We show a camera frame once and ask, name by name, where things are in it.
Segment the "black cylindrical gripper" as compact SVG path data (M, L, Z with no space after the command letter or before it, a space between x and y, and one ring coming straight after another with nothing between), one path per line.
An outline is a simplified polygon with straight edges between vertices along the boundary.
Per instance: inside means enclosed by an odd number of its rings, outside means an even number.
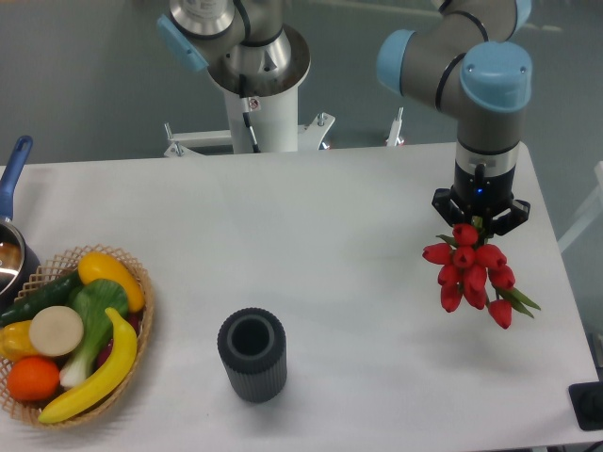
M503 236L528 221L530 203L513 198L519 143L501 153L469 150L456 143L451 188L437 188L432 206L446 224L471 224L473 217L491 219L489 237Z

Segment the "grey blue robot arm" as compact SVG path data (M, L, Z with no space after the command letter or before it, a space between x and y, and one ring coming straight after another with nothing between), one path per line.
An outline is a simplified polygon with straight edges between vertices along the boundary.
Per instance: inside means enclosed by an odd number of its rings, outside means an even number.
M377 76L392 91L457 122L454 181L433 207L449 225L471 223L485 237L524 223L527 202L513 195L525 110L529 54L512 41L528 1L440 1L441 23L426 34L399 30L377 55ZM298 88L311 57L283 19L280 1L173 1L156 24L166 47L221 89L236 153L316 149L331 121L298 123Z

